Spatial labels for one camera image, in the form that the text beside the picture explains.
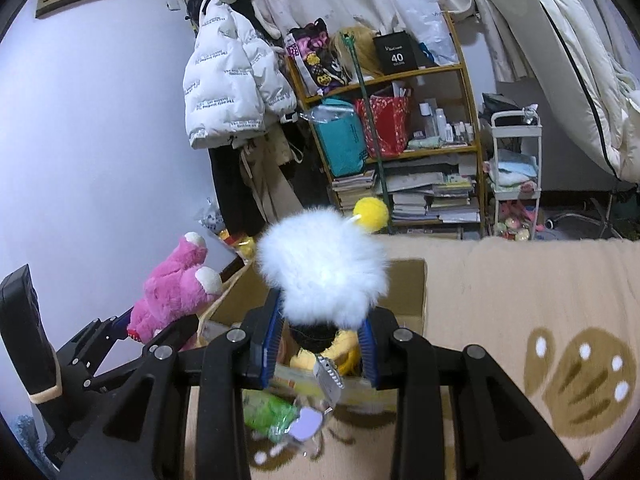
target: yellow pom-pom ball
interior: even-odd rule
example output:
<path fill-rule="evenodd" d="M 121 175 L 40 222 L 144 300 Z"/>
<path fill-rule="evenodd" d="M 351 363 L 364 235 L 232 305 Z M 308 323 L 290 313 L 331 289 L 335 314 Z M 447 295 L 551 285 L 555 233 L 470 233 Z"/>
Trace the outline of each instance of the yellow pom-pom ball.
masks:
<path fill-rule="evenodd" d="M 356 220 L 369 233 L 380 231 L 389 221 L 389 209 L 379 198 L 367 196 L 356 202 L 353 208 L 353 215 L 360 216 Z"/>

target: electrical outlet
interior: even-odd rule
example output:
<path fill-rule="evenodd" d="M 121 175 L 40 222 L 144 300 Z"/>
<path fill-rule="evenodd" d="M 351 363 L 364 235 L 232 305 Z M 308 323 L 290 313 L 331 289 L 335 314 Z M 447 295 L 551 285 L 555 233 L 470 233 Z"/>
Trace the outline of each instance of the electrical outlet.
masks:
<path fill-rule="evenodd" d="M 167 0 L 166 8 L 169 10 L 180 10 L 180 0 Z"/>

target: pink stuffed bear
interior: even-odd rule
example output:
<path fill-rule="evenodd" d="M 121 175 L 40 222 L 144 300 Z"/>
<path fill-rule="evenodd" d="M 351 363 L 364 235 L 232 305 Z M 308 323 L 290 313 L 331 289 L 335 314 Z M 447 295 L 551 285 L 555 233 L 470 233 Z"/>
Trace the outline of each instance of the pink stuffed bear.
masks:
<path fill-rule="evenodd" d="M 197 233 L 187 233 L 145 282 L 145 294 L 131 311 L 127 333 L 144 344 L 176 319 L 196 314 L 220 296 L 220 275 L 202 264 L 207 247 Z"/>

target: office chair base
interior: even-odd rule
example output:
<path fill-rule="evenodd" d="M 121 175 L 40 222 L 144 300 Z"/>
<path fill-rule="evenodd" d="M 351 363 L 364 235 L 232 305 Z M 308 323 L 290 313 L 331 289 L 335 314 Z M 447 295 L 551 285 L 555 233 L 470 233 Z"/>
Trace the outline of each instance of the office chair base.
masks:
<path fill-rule="evenodd" d="M 609 201 L 607 203 L 606 210 L 600 205 L 600 203 L 596 199 L 591 198 L 591 202 L 593 203 L 594 207 L 596 208 L 596 211 L 598 212 L 598 215 L 600 216 L 599 219 L 593 218 L 587 215 L 583 215 L 581 213 L 562 213 L 547 219 L 545 221 L 545 227 L 547 229 L 553 230 L 556 227 L 558 227 L 558 222 L 560 222 L 561 220 L 565 218 L 575 218 L 583 222 L 587 222 L 589 224 L 600 227 L 601 229 L 600 229 L 600 234 L 598 235 L 598 238 L 603 238 L 605 233 L 610 232 L 614 238 L 618 238 L 622 240 L 623 238 L 622 235 L 617 231 L 615 227 L 613 227 L 613 222 L 610 219 L 611 206 L 613 204 L 613 195 L 614 195 L 613 193 L 609 193 Z"/>

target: white puffer jacket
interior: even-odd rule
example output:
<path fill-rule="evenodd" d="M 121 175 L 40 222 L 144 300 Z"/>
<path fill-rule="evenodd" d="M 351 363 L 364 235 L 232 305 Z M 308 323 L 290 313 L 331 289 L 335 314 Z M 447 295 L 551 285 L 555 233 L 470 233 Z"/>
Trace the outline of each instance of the white puffer jacket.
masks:
<path fill-rule="evenodd" d="M 292 113 L 296 97 L 271 47 L 230 4 L 203 0 L 196 45 L 184 71 L 185 122 L 192 148 L 216 148 L 265 133 Z"/>

